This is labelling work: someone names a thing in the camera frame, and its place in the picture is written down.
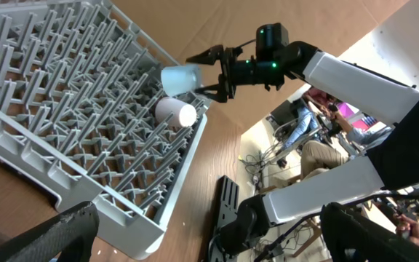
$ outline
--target khaki pants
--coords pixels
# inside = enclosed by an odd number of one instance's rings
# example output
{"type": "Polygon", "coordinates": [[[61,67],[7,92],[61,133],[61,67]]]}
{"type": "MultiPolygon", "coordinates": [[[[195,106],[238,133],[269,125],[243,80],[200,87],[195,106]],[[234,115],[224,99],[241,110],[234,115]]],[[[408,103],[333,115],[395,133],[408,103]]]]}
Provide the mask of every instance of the khaki pants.
{"type": "Polygon", "coordinates": [[[301,179],[311,178],[347,162],[348,157],[320,142],[309,141],[302,149],[301,179]]]}

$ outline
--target robotic arm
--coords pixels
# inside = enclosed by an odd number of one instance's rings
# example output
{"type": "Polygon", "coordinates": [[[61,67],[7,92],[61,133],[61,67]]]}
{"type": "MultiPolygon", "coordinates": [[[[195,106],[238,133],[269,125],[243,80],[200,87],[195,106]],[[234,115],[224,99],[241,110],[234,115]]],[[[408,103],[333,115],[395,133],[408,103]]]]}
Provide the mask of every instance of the robotic arm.
{"type": "Polygon", "coordinates": [[[221,63],[218,84],[196,92],[225,103],[235,97],[238,85],[264,84],[268,91],[273,85],[279,90],[287,76],[353,104],[395,129],[365,156],[301,183],[245,199],[237,211],[220,207],[220,212],[232,212],[233,218],[218,218],[215,235],[219,250],[237,255],[256,245],[269,228],[317,213],[330,202],[346,204],[379,190],[419,183],[418,90],[345,63],[310,44],[289,44],[287,30],[280,23],[259,27],[256,45],[256,59],[237,60],[242,47],[223,49],[221,45],[187,59],[191,63],[221,63]]]}

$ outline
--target desk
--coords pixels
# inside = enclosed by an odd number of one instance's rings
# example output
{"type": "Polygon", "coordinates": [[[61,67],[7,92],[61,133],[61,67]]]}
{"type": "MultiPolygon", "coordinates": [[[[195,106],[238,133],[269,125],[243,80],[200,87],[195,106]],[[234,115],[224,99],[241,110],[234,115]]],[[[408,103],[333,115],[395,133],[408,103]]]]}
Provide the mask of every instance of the desk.
{"type": "MultiPolygon", "coordinates": [[[[222,175],[235,180],[241,136],[240,129],[217,108],[208,110],[207,116],[207,126],[164,240],[146,261],[200,261],[204,257],[216,181],[222,175]]],[[[0,164],[1,234],[15,237],[56,215],[49,199],[46,192],[0,164]]],[[[114,251],[97,238],[90,261],[132,261],[120,251],[114,251]]]]}

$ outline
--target gray dish rack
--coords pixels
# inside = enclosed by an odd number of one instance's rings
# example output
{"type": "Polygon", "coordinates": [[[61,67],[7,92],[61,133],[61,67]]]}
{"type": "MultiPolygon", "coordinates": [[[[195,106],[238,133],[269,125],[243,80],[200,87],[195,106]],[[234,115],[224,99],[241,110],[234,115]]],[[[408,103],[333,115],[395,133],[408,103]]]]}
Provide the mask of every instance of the gray dish rack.
{"type": "Polygon", "coordinates": [[[156,123],[159,74],[178,65],[109,0],[0,0],[0,160],[57,197],[95,203],[98,236],[156,251],[207,118],[156,123]]]}

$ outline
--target seated person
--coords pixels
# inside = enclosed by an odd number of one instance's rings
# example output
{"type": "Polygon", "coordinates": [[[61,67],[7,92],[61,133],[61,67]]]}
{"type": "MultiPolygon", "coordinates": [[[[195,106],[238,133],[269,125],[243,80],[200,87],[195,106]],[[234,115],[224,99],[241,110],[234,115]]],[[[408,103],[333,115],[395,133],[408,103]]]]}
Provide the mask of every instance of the seated person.
{"type": "MultiPolygon", "coordinates": [[[[392,132],[390,127],[385,127],[375,132],[362,132],[348,123],[340,111],[333,113],[332,118],[347,133],[347,139],[365,146],[364,150],[381,144],[392,132]]],[[[329,146],[316,141],[309,141],[303,146],[302,158],[300,160],[300,178],[311,178],[319,173],[338,167],[348,160],[348,157],[343,156],[329,146]]]]}
{"type": "MultiPolygon", "coordinates": [[[[305,102],[312,102],[318,109],[325,114],[326,116],[329,116],[330,113],[327,109],[328,105],[330,103],[334,103],[336,101],[336,98],[333,96],[327,94],[326,92],[323,92],[315,87],[311,87],[307,92],[305,92],[302,95],[302,98],[305,99],[305,102]]],[[[293,143],[301,136],[303,135],[306,130],[308,129],[308,126],[310,129],[314,130],[318,127],[318,123],[315,120],[314,113],[309,106],[304,106],[303,104],[297,109],[298,112],[298,118],[299,122],[297,127],[292,131],[292,134],[290,134],[289,138],[286,140],[284,145],[282,145],[281,149],[277,151],[276,154],[280,154],[284,150],[288,149],[290,146],[293,145],[293,143]]],[[[277,164],[284,168],[287,165],[287,161],[285,159],[278,160],[277,164]]]]}

